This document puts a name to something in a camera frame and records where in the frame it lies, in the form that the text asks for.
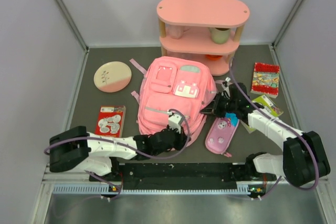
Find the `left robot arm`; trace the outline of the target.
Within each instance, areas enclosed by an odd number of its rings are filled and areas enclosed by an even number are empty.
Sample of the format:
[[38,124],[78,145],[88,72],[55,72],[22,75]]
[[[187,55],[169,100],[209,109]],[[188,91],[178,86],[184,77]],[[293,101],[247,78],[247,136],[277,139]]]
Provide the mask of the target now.
[[176,150],[179,154],[189,142],[190,136],[185,134],[182,127],[172,129],[168,126],[150,135],[116,138],[96,135],[87,132],[86,127],[78,126],[53,136],[44,153],[49,156],[52,173],[87,170],[107,180],[114,180],[119,168],[112,163],[113,158],[162,160],[162,153]]

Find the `pink student backpack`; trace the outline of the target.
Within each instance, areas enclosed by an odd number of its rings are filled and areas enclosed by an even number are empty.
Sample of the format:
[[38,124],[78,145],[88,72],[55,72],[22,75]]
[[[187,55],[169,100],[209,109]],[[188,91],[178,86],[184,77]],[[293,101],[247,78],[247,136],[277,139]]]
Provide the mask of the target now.
[[134,59],[130,62],[143,73],[140,91],[131,94],[139,104],[138,126],[141,134],[154,134],[169,122],[169,110],[180,111],[187,119],[189,144],[196,141],[206,122],[200,111],[215,98],[217,87],[209,68],[197,61],[163,56],[148,69]]

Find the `green book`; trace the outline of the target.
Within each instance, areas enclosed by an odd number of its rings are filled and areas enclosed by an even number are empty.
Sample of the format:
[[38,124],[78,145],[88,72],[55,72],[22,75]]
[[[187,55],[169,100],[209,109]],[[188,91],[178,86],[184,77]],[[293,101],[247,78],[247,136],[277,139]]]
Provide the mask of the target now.
[[258,103],[264,106],[268,113],[272,116],[279,117],[283,114],[283,110],[280,109],[267,95],[263,94],[252,100],[253,103]]

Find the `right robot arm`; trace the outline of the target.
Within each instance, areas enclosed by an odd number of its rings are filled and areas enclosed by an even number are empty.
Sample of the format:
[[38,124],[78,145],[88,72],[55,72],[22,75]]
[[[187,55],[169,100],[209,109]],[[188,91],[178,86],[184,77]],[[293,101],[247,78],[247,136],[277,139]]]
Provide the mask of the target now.
[[224,82],[224,90],[217,93],[200,113],[217,118],[233,114],[238,120],[258,130],[273,141],[281,155],[251,154],[246,159],[245,174],[252,180],[264,173],[284,177],[288,183],[301,187],[331,172],[321,137],[314,131],[304,132],[271,115],[266,108],[253,102],[243,83]]

